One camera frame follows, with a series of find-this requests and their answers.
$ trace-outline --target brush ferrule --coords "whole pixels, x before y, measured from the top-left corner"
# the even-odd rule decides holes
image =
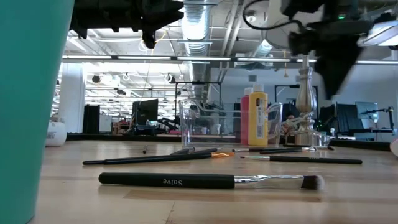
[[[235,188],[244,189],[300,189],[304,176],[302,175],[255,175],[235,176]]]

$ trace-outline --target red bottle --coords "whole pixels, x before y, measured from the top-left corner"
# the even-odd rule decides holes
[[[249,141],[249,95],[253,88],[245,88],[241,98],[241,144],[248,145]]]

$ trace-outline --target desk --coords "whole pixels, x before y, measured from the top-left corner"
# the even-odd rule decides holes
[[[398,159],[390,152],[344,148],[316,152],[322,157],[362,159],[361,166],[250,161],[237,157],[119,166],[81,165],[82,160],[88,159],[143,156],[143,145],[149,145],[148,156],[180,149],[175,143],[116,141],[71,141],[63,147],[46,148],[37,214],[32,223],[398,222]],[[98,182],[101,172],[319,174],[325,178],[326,189],[314,192],[111,186]]]

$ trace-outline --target clear plastic box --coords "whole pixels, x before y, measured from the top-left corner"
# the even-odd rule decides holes
[[[182,147],[254,147],[241,144],[241,111],[209,110],[194,100],[181,100],[179,105]],[[282,104],[270,105],[266,113],[269,118],[268,147],[277,147]]]

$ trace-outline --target ceiling duct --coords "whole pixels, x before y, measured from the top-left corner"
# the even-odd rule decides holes
[[[183,38],[184,40],[208,40],[211,7],[205,4],[189,4],[190,1],[198,2],[197,0],[184,1],[185,16],[181,21]],[[208,56],[209,45],[198,42],[185,43],[185,51],[188,56]],[[205,63],[189,64],[189,75],[191,81],[210,81],[210,76],[206,75],[206,71]],[[205,100],[207,89],[208,85],[192,86],[191,98]]]

